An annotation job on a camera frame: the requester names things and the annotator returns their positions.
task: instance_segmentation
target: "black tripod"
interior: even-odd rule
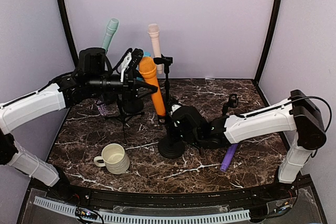
[[[169,67],[171,64],[173,64],[173,57],[165,57],[161,55],[161,58],[154,58],[154,63],[156,65],[163,64],[164,66],[164,73],[166,75],[166,79],[164,81],[164,90],[165,90],[165,96],[166,96],[166,103],[169,101],[169,89],[170,89],[170,83],[169,83]]]
[[[141,108],[140,110],[138,111],[141,111],[143,109],[143,102],[142,100],[137,100],[136,102],[139,106],[139,108]],[[123,103],[122,101],[120,100],[119,96],[117,95],[117,107],[118,107],[118,110],[119,110],[119,115],[115,115],[115,116],[105,116],[105,119],[108,120],[108,119],[114,119],[114,120],[118,120],[119,122],[122,123],[122,132],[124,134],[124,141],[125,143],[127,144],[127,140],[126,140],[126,135],[125,135],[125,125],[127,124],[127,122],[129,120],[131,120],[134,116],[137,116],[137,115],[145,115],[145,112],[141,111],[141,112],[134,112],[134,113],[131,113],[131,114],[126,114],[124,112],[124,109],[123,109]]]

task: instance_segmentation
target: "mug handle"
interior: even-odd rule
[[[93,162],[95,165],[97,165],[98,167],[104,167],[105,166],[105,163],[99,163],[98,161],[100,160],[103,160],[102,156],[98,156],[98,157],[95,157],[93,159]]]

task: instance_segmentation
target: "gray wall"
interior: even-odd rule
[[[56,0],[0,0],[0,101],[44,86],[73,63]],[[14,131],[29,151],[45,159],[66,111],[45,115]],[[0,166],[0,223],[16,223],[28,177]]]
[[[336,0],[282,0],[261,88],[271,103],[301,89],[306,95],[325,98],[336,112]],[[322,109],[325,125],[329,119]],[[328,141],[303,169],[310,173],[329,223],[336,219],[336,126]]]
[[[152,52],[150,23],[161,51],[174,57],[171,77],[253,78],[273,0],[66,0],[77,49],[101,46],[111,17],[120,20],[108,56],[129,47]]]

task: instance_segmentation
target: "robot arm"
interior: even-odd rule
[[[52,111],[70,108],[87,98],[122,95],[132,101],[157,92],[157,87],[136,80],[136,67],[143,51],[129,49],[120,60],[122,75],[105,71],[107,58],[102,48],[89,48],[79,54],[79,65],[73,73],[63,74],[39,91],[7,103],[0,103],[0,165],[13,166],[47,186],[55,186],[62,171],[40,160],[14,141],[11,132],[35,118]],[[138,89],[148,90],[138,95]]]
[[[251,137],[280,131],[296,131],[291,148],[280,166],[278,179],[291,184],[314,150],[326,142],[321,112],[301,91],[272,106],[240,115],[223,115],[207,122],[193,106],[173,103],[167,131],[170,143],[159,144],[159,152],[173,150],[174,143],[186,141],[198,148],[221,148]]]

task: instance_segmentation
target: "white cable tray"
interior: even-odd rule
[[[43,207],[62,215],[76,218],[76,207],[67,203],[59,203],[50,199],[36,196],[34,205]],[[223,224],[235,223],[238,221],[250,220],[249,210],[228,212],[224,214],[203,215],[203,216],[183,216],[183,217],[154,217],[154,216],[136,216],[121,215],[110,212],[97,211],[104,219],[105,223],[121,224]]]

